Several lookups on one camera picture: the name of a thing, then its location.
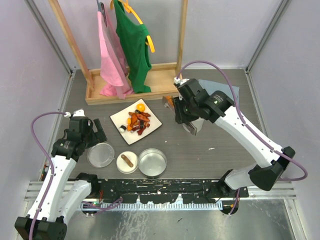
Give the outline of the tall metal container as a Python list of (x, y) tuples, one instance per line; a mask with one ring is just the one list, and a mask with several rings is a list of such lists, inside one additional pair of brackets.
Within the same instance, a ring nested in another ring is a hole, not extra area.
[(193, 134), (194, 131), (198, 133), (202, 129), (203, 123), (204, 123), (204, 119), (198, 118), (197, 120), (191, 122), (190, 124), (183, 123), (182, 126), (187, 132)]

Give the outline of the orange salmon slice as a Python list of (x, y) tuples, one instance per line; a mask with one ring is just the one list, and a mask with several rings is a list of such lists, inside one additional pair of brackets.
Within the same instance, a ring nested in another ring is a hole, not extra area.
[(166, 108), (175, 109), (175, 98), (173, 96), (167, 95), (163, 98), (163, 100)]

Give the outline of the metal tongs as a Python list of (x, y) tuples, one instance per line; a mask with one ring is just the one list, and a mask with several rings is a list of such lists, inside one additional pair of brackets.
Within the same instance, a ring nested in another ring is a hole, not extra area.
[[(164, 105), (165, 108), (171, 109), (173, 112), (175, 112), (175, 107), (174, 107), (174, 102), (173, 102), (173, 97), (172, 96), (163, 96), (162, 97), (162, 104)], [(183, 128), (189, 132), (192, 135), (196, 135), (198, 129), (191, 123), (183, 123), (182, 124)]]

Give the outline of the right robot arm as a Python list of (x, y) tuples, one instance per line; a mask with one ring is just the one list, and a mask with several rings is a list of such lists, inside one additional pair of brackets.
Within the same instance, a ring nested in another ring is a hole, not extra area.
[(256, 128), (239, 109), (233, 88), (213, 81), (174, 78), (179, 95), (170, 98), (175, 121), (196, 135), (196, 123), (209, 121), (229, 133), (253, 157), (255, 164), (229, 170), (220, 180), (219, 191), (231, 197), (239, 188), (256, 186), (270, 191), (287, 169), (296, 152), (282, 147)]

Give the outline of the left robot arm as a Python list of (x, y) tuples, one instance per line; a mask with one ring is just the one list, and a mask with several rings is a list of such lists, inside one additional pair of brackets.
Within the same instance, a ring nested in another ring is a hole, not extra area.
[(63, 240), (70, 218), (88, 198), (100, 193), (97, 175), (81, 172), (71, 190), (63, 195), (69, 176), (86, 149), (107, 140), (98, 118), (72, 115), (63, 138), (58, 139), (51, 152), (49, 170), (38, 196), (26, 214), (19, 216), (15, 229), (24, 240)]

